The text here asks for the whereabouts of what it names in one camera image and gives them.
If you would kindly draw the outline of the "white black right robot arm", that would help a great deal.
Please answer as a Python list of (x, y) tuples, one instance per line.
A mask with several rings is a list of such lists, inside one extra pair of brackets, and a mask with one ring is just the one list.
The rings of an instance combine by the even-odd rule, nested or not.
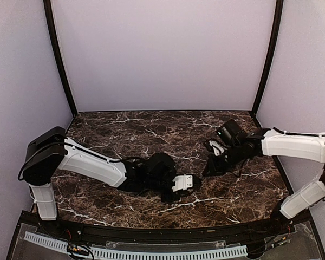
[(266, 222), (266, 231), (277, 235), (303, 210), (325, 202), (325, 132), (301, 133), (283, 131), (276, 127), (258, 127), (246, 132), (233, 119), (225, 122), (216, 130), (221, 141), (209, 139), (205, 146), (209, 152), (203, 176), (223, 176), (236, 166), (242, 167), (255, 157), (275, 157), (284, 172), (293, 161), (306, 161), (315, 167), (312, 179), (299, 190), (283, 199), (276, 206), (272, 218)]

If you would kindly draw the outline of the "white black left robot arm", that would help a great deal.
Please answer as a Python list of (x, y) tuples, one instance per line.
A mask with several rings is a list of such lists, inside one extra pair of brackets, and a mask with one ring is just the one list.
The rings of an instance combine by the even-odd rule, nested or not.
[(161, 201), (172, 203), (201, 186), (192, 174), (178, 174), (175, 161), (166, 153), (149, 158), (113, 159), (94, 152), (54, 127), (31, 141), (18, 180), (25, 181), (33, 193), (39, 217), (54, 236), (61, 236), (66, 225), (58, 219), (51, 178), (56, 170), (74, 172), (101, 181), (120, 191), (160, 193)]

